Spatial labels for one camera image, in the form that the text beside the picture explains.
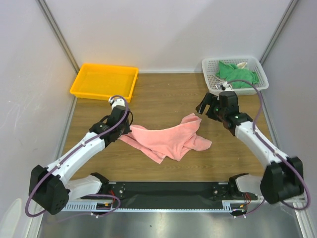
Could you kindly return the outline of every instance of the metal frame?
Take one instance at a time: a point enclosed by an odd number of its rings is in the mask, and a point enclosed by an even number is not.
[[[264,54],[263,56],[261,57],[261,60],[260,60],[260,63],[261,64],[264,64],[268,55],[270,54],[270,52],[272,51],[278,37],[280,36],[282,30],[284,29],[285,25],[287,24],[291,14],[293,13],[295,7],[297,6],[298,2],[300,0],[291,0],[281,21],[279,22],[278,24],[278,27],[277,29],[275,30],[266,50],[264,51]],[[61,47],[63,48],[66,56],[68,57],[69,61],[71,62],[74,70],[78,73],[79,72],[79,66],[78,66],[78,63],[76,62],[76,59],[75,57],[73,56],[71,50],[70,50],[70,47],[68,46],[57,22],[55,21],[53,15],[52,15],[52,12],[50,11],[47,3],[45,0],[36,0],[36,2],[38,3],[40,9],[42,10],[46,20],[48,21],[48,24],[50,25],[51,29],[53,30],[55,36],[57,37],[57,40],[59,41]],[[65,132],[64,132],[64,135],[61,139],[61,142],[60,142],[60,145],[59,145],[59,149],[58,149],[58,157],[60,157],[60,155],[62,154],[62,151],[63,151],[63,148],[64,148],[64,145],[65,145],[65,142],[66,142],[66,138],[67,138],[67,134],[68,134],[68,131],[69,131],[69,127],[70,127],[70,123],[71,123],[71,120],[72,120],[72,117],[73,117],[73,113],[74,113],[74,109],[75,109],[75,105],[76,105],[76,98],[74,98],[73,102],[72,102],[72,105],[71,105],[71,109],[70,109],[70,112],[69,112],[69,117],[68,117],[68,120],[67,120],[67,123],[66,123],[66,126],[65,126]],[[269,113],[267,111],[267,108],[264,104],[264,108],[263,108],[263,111],[264,111],[264,115],[265,115],[265,119],[267,121],[267,125],[268,125],[268,128],[269,128],[269,131],[270,131],[270,134],[272,136],[272,140],[273,140],[273,143],[279,147],[279,140],[277,138],[277,135],[276,135],[276,131],[275,131],[275,128],[274,128],[274,125],[273,125],[273,122],[271,121],[270,117],[269,117]],[[296,212],[296,215],[297,215],[297,219],[298,219],[298,222],[300,224],[300,228],[301,228],[301,231],[302,231],[302,234],[304,237],[317,237],[317,234],[316,234],[316,231],[315,231],[315,227],[313,225],[313,223],[311,222],[311,217],[310,217],[310,214],[308,211],[302,211],[302,212]],[[30,225],[30,229],[29,229],[29,232],[28,232],[28,235],[27,237],[34,237],[34,234],[37,234],[37,232],[39,231],[39,228],[40,228],[40,223],[41,223],[41,220],[42,220],[42,216],[40,217],[37,217],[35,219],[32,219],[32,222],[31,222],[31,225]]]

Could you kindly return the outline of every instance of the brown wood surface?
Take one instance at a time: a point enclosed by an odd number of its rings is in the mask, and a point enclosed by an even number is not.
[[[147,129],[175,126],[195,112],[207,86],[202,74],[139,74],[129,107],[134,124]],[[241,112],[255,117],[259,109],[256,95],[239,96]],[[71,149],[103,116],[110,114],[107,101],[78,99],[64,151]],[[232,175],[261,176],[263,168],[252,152],[223,128],[222,123],[199,115],[203,120],[197,134],[212,141],[206,151],[189,151],[178,162],[168,157],[159,165],[141,151],[118,140],[89,160],[74,176],[79,179],[98,172],[109,180],[144,181],[226,181]],[[262,114],[258,127],[268,138]]]

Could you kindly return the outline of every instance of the white wall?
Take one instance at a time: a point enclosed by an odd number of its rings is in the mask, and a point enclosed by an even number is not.
[[[0,221],[21,198],[11,213],[21,215],[14,236],[20,238],[29,224],[30,173],[56,157],[75,72],[35,0],[1,1],[0,31]]]
[[[304,163],[317,225],[317,1],[300,1],[264,63],[264,96],[281,148]]]
[[[290,0],[47,0],[79,66],[201,71],[206,57],[260,58]]]

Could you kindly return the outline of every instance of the green towel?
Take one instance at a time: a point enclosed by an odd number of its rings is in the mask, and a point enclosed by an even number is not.
[[[219,61],[218,63],[219,72],[216,73],[216,76],[220,79],[225,79],[227,82],[232,80],[242,79],[246,80],[252,84],[258,84],[259,78],[255,72],[251,72],[246,68],[238,68],[237,65],[229,63],[224,64]],[[234,82],[231,84],[233,88],[251,88],[249,84],[244,82]]]

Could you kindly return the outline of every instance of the robotic arm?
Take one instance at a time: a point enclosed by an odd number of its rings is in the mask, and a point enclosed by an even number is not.
[[[303,177],[301,160],[297,157],[290,158],[276,148],[256,126],[253,127],[252,119],[246,113],[239,112],[238,97],[232,90],[231,85],[225,82],[219,87],[224,91],[220,92],[218,96],[207,93],[203,101],[196,107],[196,111],[202,114],[206,105],[209,105],[210,107],[206,113],[208,118],[222,122],[223,126],[233,136],[236,136],[249,147],[265,167],[263,178],[249,174],[241,174],[230,178],[230,182],[235,185],[235,189],[240,192],[262,195],[270,204],[303,194],[302,183],[277,154],[289,162]],[[269,150],[268,147],[274,148],[274,152]]]
[[[102,185],[108,182],[105,181],[107,180],[106,178],[97,173],[91,174],[86,178],[69,180],[95,154],[116,141],[121,135],[130,132],[129,111],[117,127],[98,137],[99,134],[109,130],[122,119],[126,110],[124,100],[113,100],[111,108],[110,116],[105,116],[98,123],[94,124],[85,137],[65,155],[45,168],[37,165],[32,170],[29,195],[45,175],[55,167],[58,167],[43,181],[32,197],[34,201],[52,215],[60,212],[69,200],[98,193]]]

